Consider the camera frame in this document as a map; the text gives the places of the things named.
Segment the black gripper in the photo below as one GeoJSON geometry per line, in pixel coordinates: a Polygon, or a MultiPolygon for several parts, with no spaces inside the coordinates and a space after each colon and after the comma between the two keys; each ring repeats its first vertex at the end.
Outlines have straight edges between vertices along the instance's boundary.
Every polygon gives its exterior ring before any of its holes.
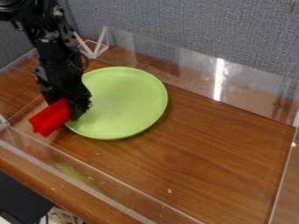
{"type": "Polygon", "coordinates": [[[69,38],[36,39],[38,66],[33,69],[41,95],[48,104],[68,99],[69,119],[76,121],[88,111],[90,92],[82,84],[84,66],[76,42],[69,38]]]}

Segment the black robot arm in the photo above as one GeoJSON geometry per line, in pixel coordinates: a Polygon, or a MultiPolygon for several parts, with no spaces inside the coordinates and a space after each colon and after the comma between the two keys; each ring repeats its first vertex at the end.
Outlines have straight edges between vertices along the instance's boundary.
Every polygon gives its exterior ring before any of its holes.
{"type": "Polygon", "coordinates": [[[38,56],[33,74],[48,104],[66,99],[69,119],[88,111],[90,92],[82,84],[86,57],[76,46],[64,9],[57,0],[0,0],[0,21],[22,31],[38,56]]]}

